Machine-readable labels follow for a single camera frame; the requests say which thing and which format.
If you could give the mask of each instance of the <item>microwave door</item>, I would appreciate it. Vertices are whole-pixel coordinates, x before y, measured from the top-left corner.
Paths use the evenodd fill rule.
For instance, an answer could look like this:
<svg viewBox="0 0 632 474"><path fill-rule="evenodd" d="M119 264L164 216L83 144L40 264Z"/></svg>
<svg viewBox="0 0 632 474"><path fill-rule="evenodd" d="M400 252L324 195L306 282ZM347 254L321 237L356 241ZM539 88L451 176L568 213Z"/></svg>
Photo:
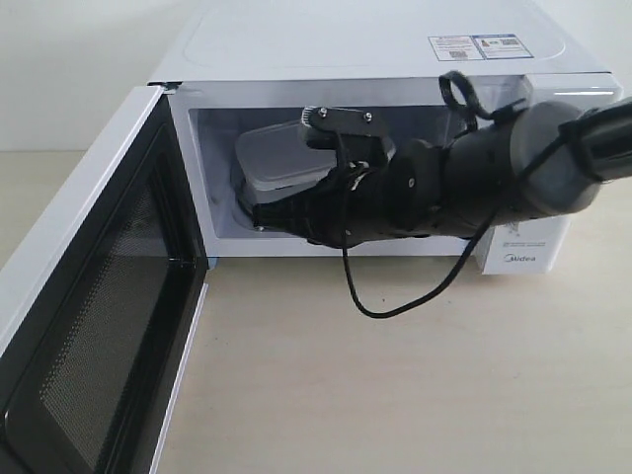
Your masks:
<svg viewBox="0 0 632 474"><path fill-rule="evenodd" d="M0 272L0 472L149 472L206 270L167 96L134 89Z"/></svg>

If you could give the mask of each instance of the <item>cable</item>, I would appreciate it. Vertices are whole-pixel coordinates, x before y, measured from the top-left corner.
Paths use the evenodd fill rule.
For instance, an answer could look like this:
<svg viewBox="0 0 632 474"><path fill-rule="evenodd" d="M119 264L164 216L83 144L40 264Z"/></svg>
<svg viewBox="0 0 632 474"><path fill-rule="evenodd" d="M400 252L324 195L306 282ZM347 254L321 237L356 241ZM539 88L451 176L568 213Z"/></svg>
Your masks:
<svg viewBox="0 0 632 474"><path fill-rule="evenodd" d="M342 217L341 217L341 242L342 242L342 250L343 250L343 265L345 266L345 276L347 278L347 285L349 286L349 292L352 296L352 300L354 301L354 304L357 307L357 309L362 314L372 319L390 319L390 318L394 318L395 316L399 316L402 313L408 312L412 309L418 308L428 303L429 301L435 299L437 296L439 296L444 291L446 291L450 287L450 285L454 283L456 278L459 276L459 274L465 267L465 264L467 263L467 260L472 256L474 249L476 249L476 246L479 244L481 239L485 236L487 231L490 229L498 213L506 205L507 199L511 198L512 194L518 190L518 187L520 186L520 184L526 181L533 173L535 173L538 170L538 168L540 168L540 166L546 163L546 161L551 156L553 156L553 154L555 154L555 152L558 151L564 144L565 144L565 139L561 136L557 137L546 148L544 148L544 150L542 150L542 152L539 155L537 155L535 159L526 168L524 168L524 170L515 178L514 181L512 181L504 189L496 207L494 207L494 209L492 210L492 212L490 212L490 215L487 217L487 219L485 219L485 221L483 221L483 223L479 226L478 230L472 237L472 240L470 240L470 242L467 244L467 246L465 247L465 250L463 251L459 259L457 260L456 264L454 264L454 267L452 267L452 270L450 271L450 273L435 289L425 294L421 298L418 298L414 301L411 301L408 304L404 304L403 306L400 306L399 308L395 308L391 311L386 311L386 312L370 311L361 303L361 301L359 300L359 297L357 296L356 286L354 284L354 279L353 279L352 271L351 271L351 265L349 262L349 248L347 244L347 213L348 213L348 206L349 206L349 196L353 192L352 191L353 184L349 184L343 196Z"/></svg>

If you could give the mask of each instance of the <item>beige table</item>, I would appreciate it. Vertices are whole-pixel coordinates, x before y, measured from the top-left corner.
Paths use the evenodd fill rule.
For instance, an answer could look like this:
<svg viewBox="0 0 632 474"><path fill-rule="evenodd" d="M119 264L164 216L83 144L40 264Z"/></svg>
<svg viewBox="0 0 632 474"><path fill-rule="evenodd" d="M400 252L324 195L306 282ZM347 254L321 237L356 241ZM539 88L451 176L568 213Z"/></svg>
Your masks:
<svg viewBox="0 0 632 474"><path fill-rule="evenodd" d="M0 155L0 264L77 154ZM483 277L390 322L337 259L209 274L161 474L632 472L632 182L576 218L549 276ZM354 261L385 309L451 259Z"/></svg>

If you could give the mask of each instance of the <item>robotic arm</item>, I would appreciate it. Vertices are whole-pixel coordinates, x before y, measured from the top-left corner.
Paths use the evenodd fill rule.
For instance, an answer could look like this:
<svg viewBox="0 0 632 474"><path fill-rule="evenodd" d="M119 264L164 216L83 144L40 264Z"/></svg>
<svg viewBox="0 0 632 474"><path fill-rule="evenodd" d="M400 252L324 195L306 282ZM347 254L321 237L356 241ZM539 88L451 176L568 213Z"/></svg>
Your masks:
<svg viewBox="0 0 632 474"><path fill-rule="evenodd" d="M453 85L464 105L455 100ZM305 109L306 143L336 150L336 168L310 190L252 208L256 226L342 249L354 301L371 317L392 317L440 294L491 226L579 212L604 183L632 176L630 101L586 113L556 102L515 103L490 114L462 74L441 76L439 86L447 106L467 123L448 146L413 140L389 161L383 146L388 128L380 117ZM477 119L492 124L479 129ZM470 240L436 294L388 313L363 308L348 248L431 235Z"/></svg>

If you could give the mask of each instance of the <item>white microwave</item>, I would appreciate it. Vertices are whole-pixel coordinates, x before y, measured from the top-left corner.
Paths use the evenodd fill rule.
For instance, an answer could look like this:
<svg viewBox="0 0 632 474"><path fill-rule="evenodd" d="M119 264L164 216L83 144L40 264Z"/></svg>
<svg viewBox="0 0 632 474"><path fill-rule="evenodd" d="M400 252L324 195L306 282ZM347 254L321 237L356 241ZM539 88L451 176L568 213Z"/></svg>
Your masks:
<svg viewBox="0 0 632 474"><path fill-rule="evenodd" d="M0 472L157 472L215 259L337 255L240 213L237 137L317 105L380 110L395 136L442 144L458 130L437 84L451 69L488 109L622 95L528 0L202 3L0 272ZM494 229L483 272L550 270L568 228ZM464 246L434 237L352 255ZM529 258L508 259L516 248Z"/></svg>

